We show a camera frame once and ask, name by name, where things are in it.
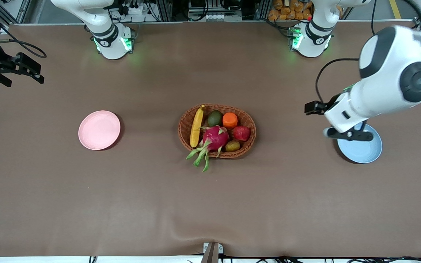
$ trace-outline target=dragon fruit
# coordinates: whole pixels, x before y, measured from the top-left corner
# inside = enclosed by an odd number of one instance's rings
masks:
[[[218,151],[217,156],[219,156],[222,147],[227,144],[230,136],[228,135],[227,129],[224,127],[214,126],[210,128],[202,128],[206,129],[204,136],[202,137],[202,141],[199,143],[198,148],[195,148],[191,151],[191,153],[189,153],[186,160],[193,157],[196,153],[199,153],[199,156],[197,156],[193,165],[198,167],[201,160],[205,157],[206,165],[204,166],[204,170],[202,170],[205,172],[209,169],[209,152]]]

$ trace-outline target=wicker basket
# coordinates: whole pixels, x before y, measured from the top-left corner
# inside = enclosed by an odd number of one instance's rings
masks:
[[[241,148],[238,151],[226,153],[222,151],[218,158],[224,158],[224,159],[232,159],[237,158],[244,153],[246,153],[249,148],[254,143],[254,139],[256,138],[256,125],[254,124],[253,119],[249,114],[246,112],[240,110],[239,108],[230,107],[230,106],[224,106],[224,105],[217,105],[217,104],[204,104],[204,118],[202,119],[204,123],[202,126],[207,126],[207,116],[213,111],[218,110],[222,114],[225,114],[227,112],[233,112],[238,117],[238,125],[249,127],[251,130],[251,134],[249,136],[248,141],[240,142]],[[191,134],[191,127],[193,125],[194,115],[196,115],[197,109],[201,107],[200,105],[196,105],[189,110],[187,110],[183,116],[180,118],[180,123],[178,124],[178,136],[180,137],[180,141],[182,144],[188,149],[189,151],[192,151],[193,148],[189,145],[189,137]],[[230,139],[232,140],[234,137],[234,130],[229,129],[228,133],[230,135]],[[210,157],[217,157],[217,152],[210,152]]]

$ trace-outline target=blue plate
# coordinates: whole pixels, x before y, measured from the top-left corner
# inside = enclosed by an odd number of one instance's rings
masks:
[[[355,125],[355,130],[360,128],[361,123]],[[369,125],[365,125],[364,131],[373,134],[372,141],[337,140],[337,145],[344,156],[356,163],[371,163],[378,159],[383,151],[383,142],[378,132]]]

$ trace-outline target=red apple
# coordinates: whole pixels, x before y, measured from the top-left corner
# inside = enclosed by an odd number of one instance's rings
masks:
[[[247,141],[249,139],[249,135],[251,130],[245,126],[237,126],[234,129],[234,138],[240,141]]]

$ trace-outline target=pink plate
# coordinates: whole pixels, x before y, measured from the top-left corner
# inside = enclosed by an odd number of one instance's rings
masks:
[[[102,150],[112,145],[120,135],[118,117],[110,111],[90,113],[79,126],[79,140],[85,148]]]

